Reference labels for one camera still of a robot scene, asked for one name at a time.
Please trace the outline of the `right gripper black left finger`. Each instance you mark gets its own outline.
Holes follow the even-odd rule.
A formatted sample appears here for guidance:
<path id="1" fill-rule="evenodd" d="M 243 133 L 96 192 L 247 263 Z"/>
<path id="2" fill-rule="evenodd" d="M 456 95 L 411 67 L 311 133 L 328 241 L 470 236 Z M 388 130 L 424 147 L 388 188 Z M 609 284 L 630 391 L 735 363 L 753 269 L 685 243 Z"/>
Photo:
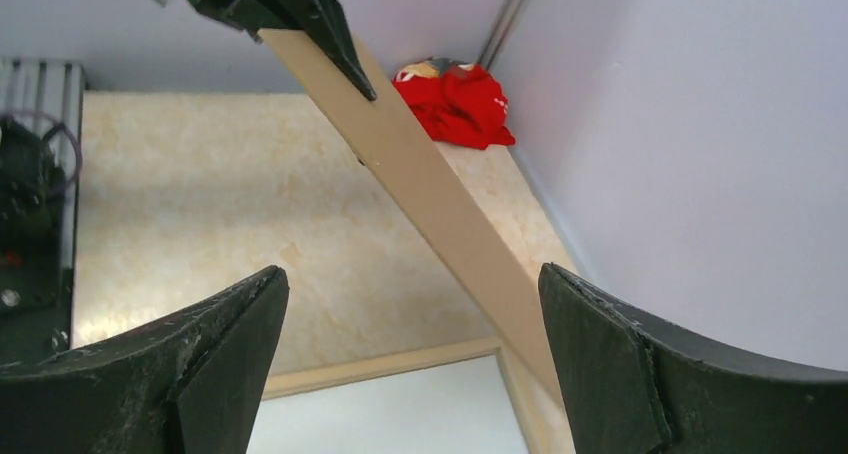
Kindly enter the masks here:
<path id="1" fill-rule="evenodd" d="M 103 341 L 1 368 L 5 453 L 243 453 L 289 298 L 269 266 Z"/>

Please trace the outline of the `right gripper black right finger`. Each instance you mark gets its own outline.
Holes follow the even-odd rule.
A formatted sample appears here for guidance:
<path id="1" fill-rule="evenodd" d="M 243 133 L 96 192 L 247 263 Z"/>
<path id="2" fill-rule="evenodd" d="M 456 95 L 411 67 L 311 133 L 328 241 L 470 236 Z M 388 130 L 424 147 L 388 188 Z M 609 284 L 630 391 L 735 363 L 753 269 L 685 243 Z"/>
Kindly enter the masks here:
<path id="1" fill-rule="evenodd" d="M 538 289 L 579 453 L 843 453 L 847 375 L 756 354 L 553 263 Z"/>

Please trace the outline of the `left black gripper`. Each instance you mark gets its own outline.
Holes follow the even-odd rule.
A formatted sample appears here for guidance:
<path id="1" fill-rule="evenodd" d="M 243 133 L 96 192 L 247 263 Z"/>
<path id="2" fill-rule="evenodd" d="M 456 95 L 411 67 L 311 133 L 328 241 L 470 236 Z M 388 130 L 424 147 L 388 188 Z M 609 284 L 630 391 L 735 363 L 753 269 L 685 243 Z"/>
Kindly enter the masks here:
<path id="1" fill-rule="evenodd" d="M 368 100 L 377 99 L 338 0 L 187 0 L 209 19 L 256 37 L 261 29 L 302 30 Z"/>

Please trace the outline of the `brown cardboard backing board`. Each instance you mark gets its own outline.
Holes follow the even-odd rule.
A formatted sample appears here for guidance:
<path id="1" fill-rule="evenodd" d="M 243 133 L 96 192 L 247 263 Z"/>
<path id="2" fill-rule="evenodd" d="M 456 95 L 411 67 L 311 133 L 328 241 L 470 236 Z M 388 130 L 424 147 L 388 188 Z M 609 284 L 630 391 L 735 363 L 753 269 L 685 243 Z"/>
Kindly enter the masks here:
<path id="1" fill-rule="evenodd" d="M 362 41 L 377 93 L 361 95 L 301 31 L 262 29 L 264 43 L 365 163 L 549 396 L 563 402 L 537 284 L 499 235 Z"/>

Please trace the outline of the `light wooden picture frame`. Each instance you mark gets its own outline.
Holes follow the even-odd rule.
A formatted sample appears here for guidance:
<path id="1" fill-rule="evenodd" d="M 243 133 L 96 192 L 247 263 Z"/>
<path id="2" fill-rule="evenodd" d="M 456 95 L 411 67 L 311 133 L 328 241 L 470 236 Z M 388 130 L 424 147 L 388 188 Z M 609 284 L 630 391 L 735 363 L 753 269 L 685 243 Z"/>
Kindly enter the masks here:
<path id="1" fill-rule="evenodd" d="M 531 453 L 573 453 L 564 409 L 552 401 L 517 355 L 496 337 L 388 354 L 348 363 L 272 374 L 264 401 L 379 379 L 492 355 L 504 378 L 514 413 Z"/>

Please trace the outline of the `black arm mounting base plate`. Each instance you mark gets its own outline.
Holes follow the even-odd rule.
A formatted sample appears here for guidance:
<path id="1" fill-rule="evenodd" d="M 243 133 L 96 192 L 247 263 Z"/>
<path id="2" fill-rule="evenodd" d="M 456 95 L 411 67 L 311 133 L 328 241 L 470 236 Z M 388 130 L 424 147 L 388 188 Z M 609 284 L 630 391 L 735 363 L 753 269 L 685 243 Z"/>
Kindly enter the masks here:
<path id="1" fill-rule="evenodd" d="M 73 268 L 68 175 L 43 134 L 1 119 L 1 361 L 38 362 L 70 346 Z"/>

